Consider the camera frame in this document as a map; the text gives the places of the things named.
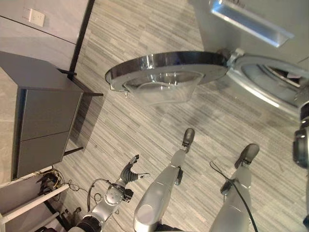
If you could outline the robot left five-finger hand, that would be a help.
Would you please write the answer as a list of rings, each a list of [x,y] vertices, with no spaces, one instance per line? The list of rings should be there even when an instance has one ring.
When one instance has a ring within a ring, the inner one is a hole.
[[[138,173],[134,173],[133,171],[131,171],[131,168],[133,167],[135,163],[137,163],[138,159],[139,159],[139,154],[135,155],[123,168],[123,170],[120,173],[119,178],[116,181],[120,186],[125,187],[129,182],[134,182],[139,179],[144,179],[144,178],[148,178],[151,176],[149,173],[139,173],[138,174]]]

